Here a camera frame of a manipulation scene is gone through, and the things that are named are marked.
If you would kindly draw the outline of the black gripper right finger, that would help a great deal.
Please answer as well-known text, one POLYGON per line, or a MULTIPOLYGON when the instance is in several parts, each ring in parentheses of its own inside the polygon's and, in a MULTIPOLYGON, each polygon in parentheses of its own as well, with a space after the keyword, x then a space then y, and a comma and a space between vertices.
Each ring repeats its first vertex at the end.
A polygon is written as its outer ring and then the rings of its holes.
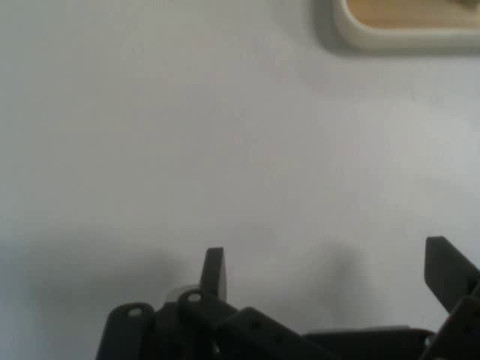
POLYGON ((448 313, 423 359, 479 358, 479 269, 447 238, 426 239, 424 280, 448 313))

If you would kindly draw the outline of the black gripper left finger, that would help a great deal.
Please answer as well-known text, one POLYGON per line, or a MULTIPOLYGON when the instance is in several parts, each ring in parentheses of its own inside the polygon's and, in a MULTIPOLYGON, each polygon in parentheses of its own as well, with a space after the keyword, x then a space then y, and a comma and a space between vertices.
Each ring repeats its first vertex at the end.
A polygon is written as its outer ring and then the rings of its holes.
POLYGON ((224 249, 205 253, 199 283, 156 310, 134 302, 114 308, 97 359, 330 359, 313 344, 252 307, 227 303, 224 249))

